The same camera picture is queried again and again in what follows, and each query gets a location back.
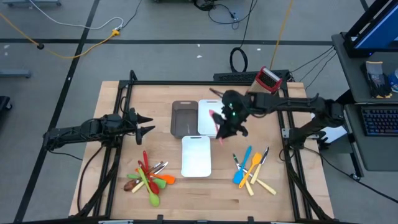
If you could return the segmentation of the blue white container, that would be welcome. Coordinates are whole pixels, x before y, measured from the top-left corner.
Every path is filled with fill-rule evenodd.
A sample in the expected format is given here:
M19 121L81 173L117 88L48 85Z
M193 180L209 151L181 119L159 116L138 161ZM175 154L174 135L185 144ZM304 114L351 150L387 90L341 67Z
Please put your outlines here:
M398 68L389 74L388 79L391 90L395 93L398 93Z

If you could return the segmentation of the black backlit keyboard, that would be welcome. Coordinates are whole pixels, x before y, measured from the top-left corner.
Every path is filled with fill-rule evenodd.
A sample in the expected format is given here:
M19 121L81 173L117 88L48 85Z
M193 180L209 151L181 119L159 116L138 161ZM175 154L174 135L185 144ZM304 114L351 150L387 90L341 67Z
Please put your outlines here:
M359 113L366 136L398 136L398 105L362 105Z

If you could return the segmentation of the grey black work gloves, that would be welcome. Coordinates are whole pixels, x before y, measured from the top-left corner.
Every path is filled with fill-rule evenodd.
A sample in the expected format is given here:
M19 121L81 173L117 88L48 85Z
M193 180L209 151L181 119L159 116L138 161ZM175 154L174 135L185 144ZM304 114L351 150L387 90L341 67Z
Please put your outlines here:
M366 76L371 96L373 98L386 99L390 98L392 93L388 77L384 74L382 65L382 61L365 61L361 69Z

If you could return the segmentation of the blue silicone spatula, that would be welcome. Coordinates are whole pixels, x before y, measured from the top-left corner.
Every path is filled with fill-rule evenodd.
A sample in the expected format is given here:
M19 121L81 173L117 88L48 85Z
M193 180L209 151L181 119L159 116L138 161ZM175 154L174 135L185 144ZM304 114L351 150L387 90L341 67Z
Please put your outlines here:
M242 164L240 164L238 162L237 156L235 154L233 154L233 159L234 159L234 161L236 163L236 166L238 168L238 170L236 171L236 173L235 173L235 175L233 177L233 183L234 184L240 184L240 182L242 181L242 179L244 177L244 168L245 168L246 162L247 162L247 160L248 160L248 158L249 158L249 156L251 154L251 151L252 151L252 146L249 146L246 149L246 153L244 155L244 159L243 159Z

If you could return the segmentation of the yellow silicone spatula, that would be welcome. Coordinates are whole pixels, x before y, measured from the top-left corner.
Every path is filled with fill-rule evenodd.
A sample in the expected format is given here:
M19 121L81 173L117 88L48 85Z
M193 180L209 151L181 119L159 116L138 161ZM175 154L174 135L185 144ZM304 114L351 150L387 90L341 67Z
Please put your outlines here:
M252 157L252 161L251 161L251 166L249 168L249 170L246 172L246 174L244 175L243 179L241 180L241 182L239 183L239 188L241 189L243 187L243 185L246 183L251 171L253 170L253 168L258 165L260 163L262 159L262 154L260 154L259 152L255 153L255 155L253 155Z

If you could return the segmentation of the black aluminium table frame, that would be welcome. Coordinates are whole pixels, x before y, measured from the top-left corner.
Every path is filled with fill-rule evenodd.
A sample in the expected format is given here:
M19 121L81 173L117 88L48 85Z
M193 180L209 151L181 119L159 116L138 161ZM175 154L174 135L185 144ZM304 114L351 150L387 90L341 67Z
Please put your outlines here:
M214 98L214 91L234 89L244 93L247 84L216 83L211 81L170 81L162 84L138 81L132 86L129 103L138 112L153 120L155 128L144 136L141 145L132 136L126 136L120 149L102 149L97 142L86 146L80 177L70 214L77 213L98 187L102 171L109 169L115 156L120 159L117 176L105 188L94 215L110 219L128 219L135 222L156 220L212 221L277 221L294 222L316 218L308 202L288 178L282 161L281 129L294 123L297 127L310 121L308 113L272 113L264 118L250 117L246 123L247 137L234 136L223 142L211 141L211 175L205 178L186 178L181 175L182 143L170 133L172 103L177 100L198 101ZM259 179L272 187L272 195L257 182L252 186L254 195L233 183L236 172L233 154L242 160L246 149L262 152L269 146L269 154L259 172ZM126 192L123 187L127 175L135 172L143 151L150 164L168 162L164 173L176 181L160 192L160 205L153 207L145 187L137 192Z

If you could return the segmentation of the red steel box grater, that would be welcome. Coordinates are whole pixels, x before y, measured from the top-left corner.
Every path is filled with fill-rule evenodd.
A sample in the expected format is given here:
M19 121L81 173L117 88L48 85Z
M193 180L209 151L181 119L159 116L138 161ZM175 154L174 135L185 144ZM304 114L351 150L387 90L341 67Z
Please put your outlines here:
M275 94L279 90L281 84L282 79L266 66L263 66L255 76L247 92Z

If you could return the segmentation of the white paper sheet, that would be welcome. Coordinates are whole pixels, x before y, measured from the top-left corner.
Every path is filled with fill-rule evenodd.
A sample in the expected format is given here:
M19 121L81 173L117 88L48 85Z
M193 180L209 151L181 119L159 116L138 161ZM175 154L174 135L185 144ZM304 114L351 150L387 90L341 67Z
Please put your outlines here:
M321 140L329 144L344 136L345 134L347 134L347 131L345 130L344 126L339 126L337 128L325 127L316 134L309 136L309 138Z

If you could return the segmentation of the black power strip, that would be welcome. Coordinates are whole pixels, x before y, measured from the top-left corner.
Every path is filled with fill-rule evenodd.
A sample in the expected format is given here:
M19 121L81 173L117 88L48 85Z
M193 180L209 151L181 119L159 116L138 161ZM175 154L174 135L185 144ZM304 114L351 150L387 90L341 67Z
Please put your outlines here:
M291 74L288 70L272 70L279 78L289 80ZM216 82L253 82L257 72L232 72L232 73L215 73L213 80Z

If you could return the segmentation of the grey computer desk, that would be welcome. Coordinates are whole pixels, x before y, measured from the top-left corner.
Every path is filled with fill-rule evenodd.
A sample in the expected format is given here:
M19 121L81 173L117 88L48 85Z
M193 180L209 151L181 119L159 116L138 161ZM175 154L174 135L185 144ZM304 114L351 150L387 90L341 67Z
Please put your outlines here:
M398 111L398 93L388 99L376 99L370 94L361 66L365 58L351 58L346 53L341 34L331 37L354 102L344 106L355 174L363 177L363 169L373 172L398 172L398 136L367 136L360 109L389 108Z

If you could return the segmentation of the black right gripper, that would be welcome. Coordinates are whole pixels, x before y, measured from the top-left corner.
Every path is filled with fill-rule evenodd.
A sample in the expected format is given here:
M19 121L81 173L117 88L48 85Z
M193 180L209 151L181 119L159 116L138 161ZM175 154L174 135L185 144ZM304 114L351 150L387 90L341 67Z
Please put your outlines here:
M247 137L248 131L242 123L253 114L251 110L253 94L246 92L242 95L235 90L227 90L223 93L221 101L224 105L222 113L225 119L215 121L219 125L216 138L228 138L237 135L237 132L242 132L242 135Z

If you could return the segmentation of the grey furniture foot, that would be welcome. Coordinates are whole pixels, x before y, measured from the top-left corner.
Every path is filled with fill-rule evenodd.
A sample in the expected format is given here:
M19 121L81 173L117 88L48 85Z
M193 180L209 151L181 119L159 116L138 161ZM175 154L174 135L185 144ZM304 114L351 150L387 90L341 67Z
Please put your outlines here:
M60 0L0 0L1 3L13 7L16 4L55 4L61 6Z
M0 78L12 78L12 77L31 77L30 70L24 69L0 69Z

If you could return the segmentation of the green silicone spoon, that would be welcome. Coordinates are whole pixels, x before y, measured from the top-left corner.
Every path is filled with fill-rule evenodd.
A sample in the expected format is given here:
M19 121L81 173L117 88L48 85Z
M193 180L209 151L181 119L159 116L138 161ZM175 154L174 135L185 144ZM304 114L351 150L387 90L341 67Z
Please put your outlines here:
M140 177L144 183L144 185L147 187L147 190L149 192L149 200L150 200L150 204L153 207L158 207L160 205L160 198L158 195L156 195L152 189L151 189L151 184L150 182L147 180L147 177L144 173L144 171L141 168L138 168L138 173L140 174Z

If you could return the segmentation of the white translucent plastic bin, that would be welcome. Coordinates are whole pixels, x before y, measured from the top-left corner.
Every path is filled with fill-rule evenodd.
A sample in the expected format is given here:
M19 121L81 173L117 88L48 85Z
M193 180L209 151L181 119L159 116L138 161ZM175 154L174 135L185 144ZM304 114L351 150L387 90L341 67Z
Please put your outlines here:
M209 110L221 114L223 104L221 100L200 100L198 102L198 133L200 135L215 138L217 130Z

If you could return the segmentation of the green silicone spatula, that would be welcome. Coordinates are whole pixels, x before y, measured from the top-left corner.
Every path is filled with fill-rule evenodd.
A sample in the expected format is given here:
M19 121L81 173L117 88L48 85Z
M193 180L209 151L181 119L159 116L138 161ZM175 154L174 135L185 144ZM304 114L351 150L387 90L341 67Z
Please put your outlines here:
M127 178L134 180L137 184L141 181L141 178L134 174L128 174ZM157 184L158 188L160 189L164 189L167 185L167 182L165 180L158 178L153 178L152 180Z

